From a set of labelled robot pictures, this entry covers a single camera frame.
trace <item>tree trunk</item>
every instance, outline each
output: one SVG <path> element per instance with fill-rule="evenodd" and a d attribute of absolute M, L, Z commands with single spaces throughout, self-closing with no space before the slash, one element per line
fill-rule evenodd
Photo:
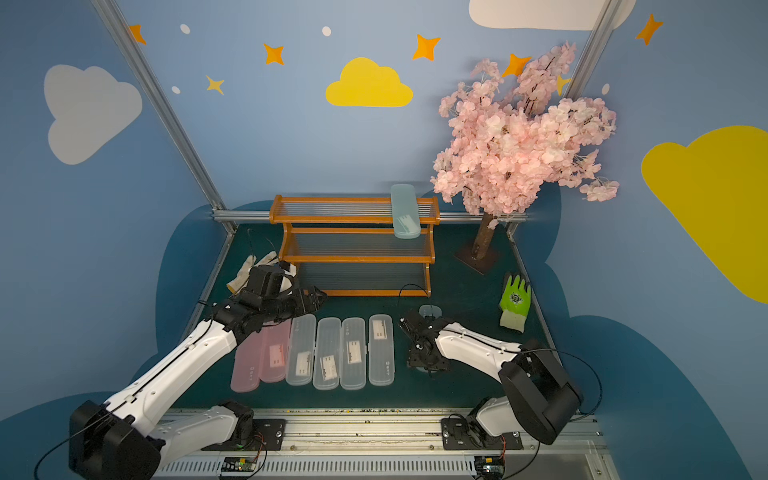
<path fill-rule="evenodd" d="M 485 257 L 488 252 L 488 247 L 491 246 L 491 239 L 493 238 L 494 229 L 488 228 L 488 225 L 493 220 L 493 215 L 484 214 L 482 216 L 482 222 L 480 223 L 480 230 L 477 237 L 475 237 L 475 243 L 472 245 L 472 258 L 480 260 Z"/>

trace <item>cable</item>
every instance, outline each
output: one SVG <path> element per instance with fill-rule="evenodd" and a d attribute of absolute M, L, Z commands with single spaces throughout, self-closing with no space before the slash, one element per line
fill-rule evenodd
<path fill-rule="evenodd" d="M 507 478 L 510 478 L 510 477 L 514 477 L 514 476 L 515 476 L 515 475 L 517 475 L 518 473 L 520 473 L 520 472 L 522 472 L 523 470 L 525 470 L 526 468 L 530 467 L 530 466 L 531 466 L 531 463 L 533 463 L 533 461 L 536 459 L 536 455 L 538 455 L 538 450 L 539 450 L 540 448 L 541 448 L 541 442 L 539 442 L 539 443 L 538 443 L 538 446 L 536 447 L 536 453 L 534 453 L 534 454 L 533 454 L 533 456 L 531 457 L 531 459 L 530 459 L 530 460 L 528 460 L 528 463 L 526 463 L 526 464 L 523 466 L 523 468 L 520 468 L 520 469 L 519 469 L 518 471 L 516 471 L 515 473 L 510 473 L 509 475 L 507 475 L 507 476 L 505 476 L 504 478 L 502 478 L 502 480 L 507 480 Z"/>
<path fill-rule="evenodd" d="M 213 319 L 213 318 L 211 318 L 211 319 L 210 319 L 210 323 L 208 323 L 208 327 L 205 329 L 205 331 L 203 332 L 203 334 L 202 334 L 202 335 L 200 335 L 199 337 L 197 337 L 197 339 L 195 339 L 195 341 L 194 341 L 194 342 L 192 342 L 192 344 L 193 344 L 193 345 L 195 345 L 195 344 L 197 344 L 197 342 L 199 342 L 201 339 L 203 339 L 203 338 L 206 336 L 206 334 L 208 334 L 208 330 L 210 330 L 210 327 L 211 327 L 213 324 L 214 324 L 214 319 Z M 173 363 L 174 363 L 174 362 L 175 362 L 175 361 L 176 361 L 176 360 L 177 360 L 177 359 L 178 359 L 180 356 L 182 356 L 182 355 L 183 355 L 183 354 L 184 354 L 186 351 L 187 351 L 187 349 L 184 349 L 184 350 L 182 350 L 181 352 L 179 352 L 179 354 L 178 354 L 178 355 L 176 355 L 176 356 L 174 357 L 174 359 L 172 359 L 170 362 L 168 362 L 168 363 L 167 363 L 167 364 L 166 364 L 166 365 L 165 365 L 163 368 L 161 368 L 159 372 L 155 373 L 155 374 L 152 376 L 152 378 L 150 378 L 148 381 L 144 382 L 144 384 L 143 384 L 141 387 L 139 387 L 139 389 L 138 389 L 138 390 L 136 390 L 136 393 L 139 393 L 139 392 L 141 392 L 142 390 L 144 390 L 144 387 L 146 387 L 147 385 L 149 385 L 149 384 L 150 384 L 150 382 L 152 382 L 152 380 L 156 379 L 158 375 L 160 375 L 160 374 L 161 374 L 161 373 L 162 373 L 162 372 L 163 372 L 163 371 L 164 371 L 166 368 L 168 368 L 169 366 L 171 366 L 171 365 L 172 365 L 172 364 L 173 364 Z M 61 441 L 61 442 L 59 442 L 59 443 L 58 443 L 58 444 L 57 444 L 57 445 L 56 445 L 54 448 L 52 448 L 52 449 L 48 450 L 48 451 L 47 451 L 47 452 L 46 452 L 46 453 L 45 453 L 45 454 L 44 454 L 42 457 L 40 457 L 40 459 L 38 460 L 38 462 L 35 464 L 35 470 L 32 472 L 32 473 L 33 473 L 33 476 L 34 476 L 34 478 L 35 478 L 35 480 L 40 480 L 40 479 L 39 479 L 39 477 L 38 477 L 38 469 L 40 468 L 40 464 L 43 462 L 43 460 L 45 460 L 45 458 L 46 458 L 47 456 L 49 456 L 51 453 L 53 453 L 53 452 L 54 452 L 54 450 L 56 450 L 57 448 L 59 448 L 59 447 L 60 447 L 60 446 L 62 446 L 63 444 L 65 444 L 65 443 L 69 442 L 69 441 L 70 441 L 70 440 L 72 440 L 74 437 L 76 437 L 76 436 L 80 435 L 82 432 L 85 432 L 85 431 L 86 431 L 87 429 L 89 429 L 90 427 L 92 427 L 92 426 L 94 426 L 94 425 L 98 425 L 98 424 L 100 424 L 101 422 L 103 422 L 104 420 L 106 420 L 106 419 L 110 418 L 110 415 L 109 415 L 109 414 L 114 414 L 114 413 L 115 413 L 115 412 L 116 412 L 116 411 L 117 411 L 117 410 L 118 410 L 120 407 L 124 406 L 126 403 L 127 403 L 127 401 L 123 401 L 123 402 L 122 402 L 120 405 L 118 405 L 118 406 L 117 406 L 117 407 L 115 407 L 114 409 L 112 409 L 112 410 L 108 410 L 108 411 L 107 411 L 107 412 L 108 412 L 108 414 L 107 414 L 107 415 L 105 415 L 104 417 L 102 417 L 100 420 L 98 420 L 97 422 L 91 423 L 90 425 L 86 425 L 86 426 L 85 426 L 85 428 L 83 428 L 83 429 L 82 429 L 80 432 L 76 432 L 75 434 L 73 434 L 73 435 L 70 435 L 70 436 L 69 436 L 69 438 L 67 438 L 67 439 L 65 439 L 65 440 L 62 440 L 62 441 Z"/>
<path fill-rule="evenodd" d="M 402 288 L 400 289 L 400 292 L 397 294 L 397 304 L 395 305 L 395 308 L 398 310 L 400 310 L 400 296 L 402 295 L 402 291 L 405 290 L 408 285 L 419 288 L 422 292 L 424 292 L 427 298 L 429 298 L 429 293 L 427 293 L 427 291 L 424 290 L 423 286 L 416 285 L 415 283 L 406 283 L 405 285 L 402 286 Z"/>
<path fill-rule="evenodd" d="M 255 462 L 259 461 L 259 457 L 261 456 L 261 449 L 266 447 L 266 440 L 264 439 L 264 435 L 261 435 L 261 433 L 258 433 L 258 436 L 261 437 L 261 446 L 259 447 L 259 453 L 256 454 L 256 459 L 254 460 Z M 261 472 L 261 469 L 264 468 L 264 466 L 266 464 L 266 455 L 267 455 L 268 451 L 269 450 L 264 448 L 264 460 L 261 462 L 261 466 L 259 468 L 257 468 L 257 470 L 254 473 L 252 473 L 249 476 L 247 476 L 245 478 L 245 480 L 249 480 L 249 478 L 253 478 L 257 473 Z"/>
<path fill-rule="evenodd" d="M 476 341 L 482 343 L 483 345 L 490 346 L 491 348 L 495 348 L 497 350 L 502 350 L 502 351 L 505 351 L 505 352 L 507 351 L 507 350 L 502 349 L 498 345 L 493 345 L 492 343 L 488 343 L 488 342 L 484 341 L 483 339 L 479 339 L 476 336 L 469 335 L 466 332 L 462 333 L 462 332 L 457 332 L 457 331 L 451 330 L 451 329 L 443 329 L 442 331 L 443 332 L 455 333 L 456 335 L 468 336 L 469 338 L 471 338 L 473 340 L 476 340 Z M 600 376 L 595 371 L 595 369 L 592 368 L 592 365 L 587 363 L 587 361 L 582 359 L 580 356 L 576 356 L 573 353 L 564 352 L 564 351 L 558 350 L 558 349 L 550 349 L 550 348 L 530 349 L 530 350 L 521 350 L 519 353 L 526 354 L 526 353 L 534 353 L 534 352 L 557 352 L 557 353 L 562 353 L 563 355 L 567 355 L 567 356 L 573 357 L 576 360 L 578 360 L 579 362 L 584 363 L 587 366 L 587 368 L 589 368 L 592 371 L 592 373 L 594 374 L 595 379 L 598 381 L 598 388 L 599 388 L 598 402 L 594 404 L 594 407 L 592 407 L 592 409 L 589 412 L 587 412 L 587 413 L 583 414 L 582 416 L 579 416 L 579 417 L 577 417 L 575 419 L 571 419 L 571 420 L 569 420 L 569 422 L 575 422 L 577 420 L 581 420 L 581 419 L 583 419 L 585 417 L 588 417 L 588 416 L 592 415 L 593 413 L 595 413 L 598 410 L 598 407 L 603 402 L 603 382 L 600 380 Z"/>
<path fill-rule="evenodd" d="M 125 405 L 125 402 L 122 402 L 122 403 L 121 403 L 121 404 L 120 404 L 120 405 L 119 405 L 119 406 L 118 406 L 116 409 L 114 409 L 114 410 L 117 410 L 117 409 L 119 409 L 119 408 L 120 408 L 120 407 L 122 407 L 123 405 Z M 80 430 L 79 432 L 75 432 L 75 433 L 73 433 L 72 435 L 70 435 L 68 438 L 66 438 L 66 439 L 64 439 L 64 440 L 62 440 L 62 441 L 60 441 L 60 442 L 59 442 L 59 443 L 57 443 L 57 444 L 56 444 L 56 445 L 55 445 L 55 446 L 54 446 L 52 449 L 50 449 L 50 450 L 48 450 L 46 453 L 44 453 L 44 454 L 43 454 L 43 456 L 42 456 L 42 457 L 40 457 L 40 459 L 38 460 L 38 462 L 37 462 L 37 463 L 35 463 L 35 469 L 32 471 L 32 476 L 35 478 L 35 480 L 40 480 L 40 477 L 38 477 L 38 470 L 40 469 L 40 465 L 42 464 L 43 460 L 45 460 L 45 458 L 46 458 L 46 457 L 48 457 L 48 456 L 49 456 L 51 453 L 53 453 L 53 452 L 54 452 L 54 451 L 55 451 L 57 448 L 59 448 L 59 447 L 60 447 L 60 446 L 62 446 L 63 444 L 65 444 L 65 443 L 69 442 L 69 441 L 70 441 L 70 440 L 72 440 L 74 437 L 76 437 L 76 436 L 80 435 L 82 432 L 85 432 L 85 431 L 86 431 L 86 430 L 88 430 L 89 428 L 91 428 L 91 427 L 95 427 L 96 425 L 100 425 L 102 422 L 104 422 L 106 419 L 109 419 L 109 418 L 110 418 L 110 416 L 109 416 L 109 413 L 108 413 L 107 415 L 104 415 L 103 417 L 101 417 L 101 418 L 100 418 L 99 420 L 97 420 L 96 422 L 93 422 L 93 423 L 91 423 L 90 425 L 86 425 L 86 426 L 85 426 L 85 427 L 84 427 L 82 430 Z"/>
<path fill-rule="evenodd" d="M 251 233 L 252 231 L 253 231 L 253 229 L 251 229 L 250 227 L 248 227 L 248 228 L 245 230 L 245 234 L 246 234 L 246 236 L 248 236 L 248 246 L 250 247 L 250 254 L 251 254 L 251 255 L 253 255 L 253 257 L 255 258 L 255 257 L 256 257 L 256 254 L 254 253 L 254 250 L 253 250 L 253 242 L 252 242 L 252 241 L 251 241 L 251 239 L 250 239 L 250 233 Z M 274 252 L 275 252 L 275 253 L 277 253 L 277 248 L 275 248 L 275 244 L 274 244 L 274 243 L 272 243 L 272 240 L 270 240 L 270 238 L 269 238 L 267 235 L 264 235 L 263 233 L 261 234 L 261 236 L 262 236 L 262 237 L 264 237 L 264 239 L 265 239 L 267 242 L 269 242 L 269 243 L 270 243 L 270 245 L 272 245 L 272 250 L 274 250 Z"/>

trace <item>label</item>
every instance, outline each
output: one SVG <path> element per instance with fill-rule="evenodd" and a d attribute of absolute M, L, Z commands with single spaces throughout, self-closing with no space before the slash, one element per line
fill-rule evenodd
<path fill-rule="evenodd" d="M 373 320 L 373 339 L 386 340 L 386 328 L 384 320 Z"/>
<path fill-rule="evenodd" d="M 270 368 L 278 368 L 286 365 L 285 357 L 283 356 L 283 345 L 270 345 Z"/>
<path fill-rule="evenodd" d="M 310 375 L 310 357 L 312 352 L 301 352 L 296 356 L 296 376 Z"/>
<path fill-rule="evenodd" d="M 333 358 L 333 355 L 324 356 L 320 359 L 320 363 L 323 364 L 323 380 L 339 378 L 339 374 L 336 372 L 336 359 Z"/>
<path fill-rule="evenodd" d="M 362 354 L 360 352 L 360 341 L 359 340 L 353 340 L 352 342 L 346 343 L 346 351 L 347 351 L 347 363 L 360 363 L 362 362 Z"/>

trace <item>mounting plate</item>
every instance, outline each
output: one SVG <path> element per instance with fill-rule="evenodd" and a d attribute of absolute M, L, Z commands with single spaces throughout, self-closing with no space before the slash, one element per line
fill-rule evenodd
<path fill-rule="evenodd" d="M 253 419 L 253 433 L 258 432 L 264 435 L 264 441 L 266 445 L 263 447 L 265 450 L 275 451 L 280 450 L 283 446 L 283 434 L 286 430 L 285 419 Z M 235 441 L 227 441 L 224 443 L 216 443 L 208 445 L 200 450 L 206 452 L 222 452 L 236 450 L 238 452 L 255 452 L 260 447 L 258 441 L 253 441 L 250 445 L 245 447 L 238 447 Z"/>
<path fill-rule="evenodd" d="M 496 264 L 496 260 L 500 257 L 499 252 L 496 250 L 493 250 L 492 248 L 488 248 L 488 252 L 485 253 L 485 257 L 482 257 L 481 259 L 476 259 L 472 256 L 472 248 L 474 246 L 474 243 L 467 243 L 455 254 L 455 257 L 458 258 L 462 263 L 464 263 L 466 266 L 469 266 L 477 273 L 480 273 L 481 275 L 485 275 L 489 271 L 491 271 L 491 268 Z"/>
<path fill-rule="evenodd" d="M 522 450 L 523 442 L 520 434 L 514 433 L 502 437 L 486 436 L 485 442 L 480 442 L 471 437 L 469 425 L 464 419 L 447 418 L 440 420 L 442 433 L 442 447 L 445 450 L 501 450 L 504 441 L 507 442 L 507 450 Z"/>

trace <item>yellow star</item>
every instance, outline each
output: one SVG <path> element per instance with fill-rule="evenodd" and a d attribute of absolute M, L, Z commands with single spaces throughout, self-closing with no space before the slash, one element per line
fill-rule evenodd
<path fill-rule="evenodd" d="M 224 80 L 213 81 L 213 80 L 210 79 L 210 77 L 208 77 L 208 75 L 206 75 L 206 77 L 208 78 L 208 81 L 210 82 L 210 85 L 208 85 L 208 90 L 218 90 L 219 93 L 223 95 L 224 92 L 221 91 L 221 84 L 224 83 Z"/>
<path fill-rule="evenodd" d="M 570 78 L 563 78 L 558 75 L 558 95 L 563 95 L 563 87 L 571 81 Z"/>

